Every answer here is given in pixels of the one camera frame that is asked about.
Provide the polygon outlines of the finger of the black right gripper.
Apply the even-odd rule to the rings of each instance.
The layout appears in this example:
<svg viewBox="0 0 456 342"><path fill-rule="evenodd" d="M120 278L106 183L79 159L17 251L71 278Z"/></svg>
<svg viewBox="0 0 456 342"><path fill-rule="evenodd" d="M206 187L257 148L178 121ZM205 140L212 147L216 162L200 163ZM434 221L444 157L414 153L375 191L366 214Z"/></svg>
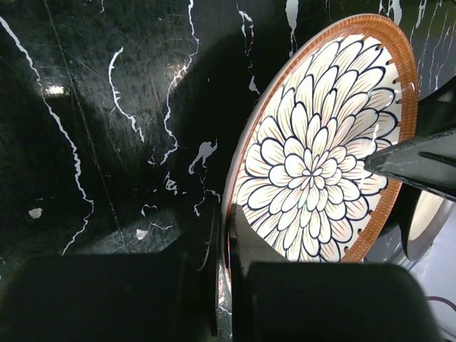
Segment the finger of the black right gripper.
<svg viewBox="0 0 456 342"><path fill-rule="evenodd" d="M455 201L455 129L440 128L375 152L364 169Z"/></svg>

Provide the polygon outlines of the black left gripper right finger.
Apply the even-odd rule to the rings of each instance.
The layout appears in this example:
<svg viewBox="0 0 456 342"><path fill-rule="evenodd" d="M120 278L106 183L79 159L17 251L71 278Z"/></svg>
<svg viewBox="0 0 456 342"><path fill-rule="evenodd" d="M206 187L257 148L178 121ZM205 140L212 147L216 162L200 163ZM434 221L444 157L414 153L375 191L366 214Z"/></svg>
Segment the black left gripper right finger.
<svg viewBox="0 0 456 342"><path fill-rule="evenodd" d="M286 260L233 205L235 341L440 341L417 281L394 264Z"/></svg>

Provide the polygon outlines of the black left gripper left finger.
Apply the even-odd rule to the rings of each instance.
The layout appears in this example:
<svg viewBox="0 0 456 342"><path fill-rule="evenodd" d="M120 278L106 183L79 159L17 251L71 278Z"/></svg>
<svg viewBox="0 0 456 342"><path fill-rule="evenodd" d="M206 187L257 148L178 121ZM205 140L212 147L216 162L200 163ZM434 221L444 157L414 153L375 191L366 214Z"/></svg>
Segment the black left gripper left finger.
<svg viewBox="0 0 456 342"><path fill-rule="evenodd" d="M3 341L212 341L221 205L185 199L116 209L121 251L40 256L1 296Z"/></svg>

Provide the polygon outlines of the dark rimmed cream plate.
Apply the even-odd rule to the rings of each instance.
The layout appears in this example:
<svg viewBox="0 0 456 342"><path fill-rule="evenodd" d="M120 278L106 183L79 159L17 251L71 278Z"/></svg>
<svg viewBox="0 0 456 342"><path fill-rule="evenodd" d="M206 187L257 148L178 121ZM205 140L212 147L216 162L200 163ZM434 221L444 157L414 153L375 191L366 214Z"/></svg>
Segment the dark rimmed cream plate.
<svg viewBox="0 0 456 342"><path fill-rule="evenodd" d="M409 260L418 260L444 227L455 202L403 185L396 204L403 251Z"/></svg>

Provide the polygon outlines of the floral plate orange rim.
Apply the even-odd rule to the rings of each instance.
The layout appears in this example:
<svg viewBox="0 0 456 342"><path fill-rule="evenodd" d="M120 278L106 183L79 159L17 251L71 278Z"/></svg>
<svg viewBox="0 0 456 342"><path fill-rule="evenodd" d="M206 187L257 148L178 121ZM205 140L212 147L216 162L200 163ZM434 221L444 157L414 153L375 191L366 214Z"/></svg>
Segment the floral plate orange rim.
<svg viewBox="0 0 456 342"><path fill-rule="evenodd" d="M242 209L255 237L300 262L360 262L401 183L366 158L415 134L418 76L402 29L348 16L310 38L274 76L240 135L222 222Z"/></svg>

